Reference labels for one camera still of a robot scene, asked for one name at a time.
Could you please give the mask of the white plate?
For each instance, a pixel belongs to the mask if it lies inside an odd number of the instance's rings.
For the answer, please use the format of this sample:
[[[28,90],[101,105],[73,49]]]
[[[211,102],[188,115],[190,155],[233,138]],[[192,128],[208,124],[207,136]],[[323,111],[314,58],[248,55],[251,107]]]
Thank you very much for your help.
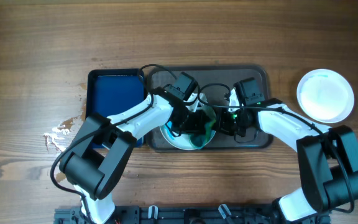
[[[355,96],[350,83],[338,72],[316,69],[298,83],[296,98],[300,108],[321,123],[345,120],[354,108]]]
[[[190,103],[191,101],[195,101],[192,105],[186,106],[188,108],[188,111],[195,112],[196,110],[203,110],[211,119],[216,119],[217,122],[217,115],[215,111],[212,109],[212,107],[200,102],[197,96],[198,95],[196,93],[192,93],[188,101],[186,101],[187,103]],[[197,150],[190,145],[190,140],[189,140],[190,134],[178,134],[176,132],[173,132],[171,130],[171,125],[172,125],[171,121],[168,121],[166,124],[160,127],[162,136],[171,146],[186,151]],[[216,131],[213,130],[212,138],[214,138],[215,134]]]

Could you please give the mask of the green scrubbing sponge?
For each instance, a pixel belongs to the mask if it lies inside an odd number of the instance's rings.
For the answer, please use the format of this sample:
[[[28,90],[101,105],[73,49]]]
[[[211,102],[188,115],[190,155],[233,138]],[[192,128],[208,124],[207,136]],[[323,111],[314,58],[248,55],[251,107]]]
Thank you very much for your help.
[[[207,119],[201,122],[200,132],[197,134],[191,134],[189,137],[190,145],[195,149],[201,149],[212,138],[213,126],[216,123],[216,119]]]

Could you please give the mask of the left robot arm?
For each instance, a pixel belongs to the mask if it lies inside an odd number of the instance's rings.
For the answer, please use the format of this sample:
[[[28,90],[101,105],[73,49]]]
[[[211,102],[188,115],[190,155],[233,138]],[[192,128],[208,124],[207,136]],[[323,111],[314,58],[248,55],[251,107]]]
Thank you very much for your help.
[[[182,73],[173,84],[149,90],[146,99],[119,114],[86,118],[74,141],[54,166],[74,186],[88,223],[106,223],[115,211],[111,192],[119,182],[136,142],[151,130],[168,126],[200,149],[213,135],[216,114],[204,102],[197,81]]]

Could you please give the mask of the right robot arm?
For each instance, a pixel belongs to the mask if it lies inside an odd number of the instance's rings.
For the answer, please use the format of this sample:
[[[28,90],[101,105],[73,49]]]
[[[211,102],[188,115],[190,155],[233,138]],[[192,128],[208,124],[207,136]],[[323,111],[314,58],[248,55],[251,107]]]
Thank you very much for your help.
[[[256,81],[241,80],[228,89],[222,126],[242,136],[248,128],[290,146],[298,158],[301,186],[277,200],[282,222],[297,223],[337,211],[353,212],[358,199],[358,139],[345,125],[314,123],[282,101],[264,98]]]

